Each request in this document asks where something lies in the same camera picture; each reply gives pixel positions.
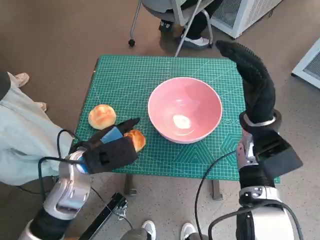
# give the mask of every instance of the person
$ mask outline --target person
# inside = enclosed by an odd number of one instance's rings
[[[19,186],[38,178],[38,161],[58,157],[57,135],[61,128],[45,114],[47,104],[34,102],[19,88],[29,81],[27,73],[0,72],[0,181]],[[72,137],[61,134],[61,155],[70,149]],[[56,176],[59,163],[42,164],[43,176]]]
[[[203,240],[208,240],[208,236],[202,235]],[[120,240],[156,240],[156,225],[153,221],[147,220],[141,228],[127,231]],[[185,223],[180,232],[180,240],[200,240],[200,235],[196,228],[189,222]]]
[[[176,0],[179,1],[181,4],[181,9],[185,10],[188,9],[194,5],[197,4],[198,0]],[[207,11],[209,17],[211,18],[212,15],[216,12],[216,10],[220,7],[223,0],[214,0],[212,3],[210,3],[205,10]],[[150,5],[150,8],[154,11],[161,12],[161,13],[173,13],[172,5],[171,4],[152,4]],[[170,32],[173,27],[173,22],[161,20],[159,25],[159,30],[161,32]],[[206,16],[199,12],[193,19],[193,22],[190,26],[190,29],[186,35],[185,38],[185,45],[188,45],[195,49],[202,49],[206,48],[209,45],[209,39],[204,38],[201,36],[201,33],[205,30],[207,27],[207,19]]]

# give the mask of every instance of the black stand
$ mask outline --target black stand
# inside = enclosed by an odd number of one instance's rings
[[[212,183],[212,199],[216,201],[223,200],[223,196],[220,192],[219,180],[211,180]]]
[[[123,209],[126,207],[128,201],[120,193],[116,192],[110,202],[107,204],[100,214],[96,217],[93,223],[85,230],[78,240],[93,240],[95,235],[99,232],[100,228],[109,220],[112,211]]]
[[[124,194],[127,196],[135,196],[137,195],[137,189],[134,186],[134,175],[126,174],[125,182],[124,182]]]

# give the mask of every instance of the wire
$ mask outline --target wire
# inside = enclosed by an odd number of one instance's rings
[[[254,209],[257,209],[257,208],[261,208],[261,207],[264,207],[264,206],[267,206],[267,205],[277,205],[277,206],[281,206],[283,208],[285,208],[289,213],[290,215],[292,216],[293,218],[293,221],[295,223],[295,226],[296,226],[296,230],[298,232],[298,236],[299,236],[299,239],[300,240],[303,240],[304,239],[304,236],[303,236],[303,233],[301,231],[301,227],[300,227],[300,224],[299,224],[299,221],[295,215],[295,213],[292,211],[292,209],[286,205],[285,203],[283,202],[280,202],[280,201],[277,201],[277,200],[265,200],[264,202],[260,203],[260,204],[257,204],[255,206],[252,206],[252,207],[248,207],[248,208],[245,208],[245,209],[241,209],[241,210],[238,210],[238,211],[234,211],[234,212],[231,212],[231,213],[228,213],[226,215],[223,215],[223,216],[220,216],[218,217],[216,220],[214,220],[213,222],[210,223],[209,227],[208,227],[208,237],[209,237],[209,240],[213,240],[212,238],[212,228],[219,222],[221,222],[222,220],[225,220],[227,218],[231,218],[231,217],[234,217],[234,216],[237,216],[237,215],[240,215],[240,214],[246,214],[248,212],[251,212],[252,210]]]
[[[269,15],[268,15],[268,19],[271,18],[271,16],[274,14],[274,10],[275,10],[276,7],[272,8],[269,12]]]
[[[31,190],[25,189],[25,188],[24,188],[24,187],[22,187],[22,186],[16,186],[16,187],[17,187],[18,189],[20,189],[20,190],[22,190],[22,191],[26,192],[26,193],[29,193],[29,194],[41,195],[41,192],[31,191]]]
[[[60,150],[60,137],[61,134],[63,132],[67,132],[68,134],[70,134],[72,137],[79,139],[79,137],[77,137],[72,131],[67,130],[67,129],[62,129],[61,131],[59,131],[57,137],[56,137],[56,148],[57,148],[57,152],[58,152],[58,157],[53,157],[53,156],[45,156],[43,158],[41,158],[38,162],[38,178],[39,178],[39,182],[40,182],[40,194],[42,196],[42,201],[44,202],[46,200],[46,191],[45,191],[45,185],[44,185],[44,180],[42,177],[42,168],[41,168],[41,164],[46,161],[46,160],[54,160],[54,161],[58,161],[58,162],[63,162],[63,163],[69,163],[69,164],[80,164],[82,163],[82,161],[74,161],[74,160],[67,160],[67,159],[63,159],[61,156],[61,150]]]
[[[121,216],[120,214],[114,212],[113,210],[111,210],[108,206],[108,204],[106,203],[106,201],[102,198],[102,196],[97,192],[97,190],[95,190],[93,187],[91,187],[91,189],[95,192],[95,194],[97,194],[97,196],[101,199],[101,201],[105,204],[106,208],[109,209],[110,212],[112,212],[114,215],[118,216],[119,218],[122,218],[124,220],[126,220],[126,222],[130,225],[131,229],[134,229],[131,222],[125,217],[125,216]]]
[[[67,132],[68,134],[70,134],[73,138],[77,139],[79,142],[80,142],[80,138],[78,136],[76,136],[72,131],[70,130],[67,130],[67,129],[62,129],[58,135],[56,136],[56,148],[57,148],[57,151],[58,151],[58,156],[59,158],[62,158],[61,157],[61,150],[60,150],[60,137],[61,137],[61,134],[63,132]]]
[[[200,224],[199,224],[199,219],[198,219],[198,199],[199,199],[199,194],[200,194],[200,190],[202,188],[202,185],[204,184],[204,181],[206,179],[206,177],[208,176],[208,174],[210,173],[210,171],[212,170],[212,168],[223,158],[226,158],[228,156],[230,156],[231,154],[234,154],[236,151],[232,151],[232,152],[229,152],[221,157],[219,157],[217,160],[215,160],[211,165],[210,167],[207,169],[207,171],[205,172],[205,174],[203,175],[202,177],[202,180],[200,182],[200,185],[198,187],[198,190],[196,192],[196,196],[195,196],[195,202],[194,202],[194,216],[195,216],[195,222],[196,222],[196,227],[198,228],[198,233],[200,235],[200,239],[201,240],[204,240],[203,239],[203,236],[202,236],[202,232],[201,232],[201,228],[200,228]]]

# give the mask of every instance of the black robotic glove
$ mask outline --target black robotic glove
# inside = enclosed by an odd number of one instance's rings
[[[254,124],[273,119],[276,103],[274,83],[262,60],[247,47],[218,40],[215,43],[222,56],[236,63],[242,77],[246,114]]]
[[[140,118],[134,118],[118,125],[106,127],[98,131],[88,141],[75,144],[70,152],[75,152],[79,147],[86,148],[83,157],[85,168],[89,174],[110,172],[129,165],[137,159],[138,155],[131,138],[123,137],[123,135],[139,121]]]

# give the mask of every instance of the chair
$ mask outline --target chair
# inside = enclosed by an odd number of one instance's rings
[[[162,13],[162,12],[154,11],[148,7],[148,1],[151,1],[151,0],[138,0],[138,6],[135,11],[135,15],[134,15],[134,19],[133,19],[133,23],[132,23],[132,27],[131,27],[131,31],[130,31],[130,40],[128,42],[130,47],[133,47],[136,43],[134,40],[134,29],[135,29],[135,25],[137,22],[139,10],[140,10],[141,4],[142,4],[149,13],[151,13],[153,16],[155,16],[159,19],[174,22],[176,24],[181,25],[182,27],[187,24],[186,30],[184,31],[184,34],[180,40],[179,46],[175,52],[175,55],[174,55],[175,57],[178,56],[178,54],[181,50],[181,47],[185,41],[186,35],[188,34],[188,31],[190,29],[190,26],[191,26],[195,16],[200,12],[202,12],[206,17],[208,29],[209,29],[209,35],[210,35],[209,47],[212,48],[212,46],[213,46],[213,33],[212,33],[211,24],[210,24],[210,17],[208,15],[207,11],[205,10],[205,8],[209,4],[211,4],[214,0],[198,0],[196,5],[189,7],[185,10],[181,9],[181,4],[179,4],[179,0],[160,0],[160,1],[158,0],[159,2],[161,2],[161,4],[163,4],[164,2],[166,2],[166,4],[170,4],[172,6],[173,13],[170,13],[170,12]]]

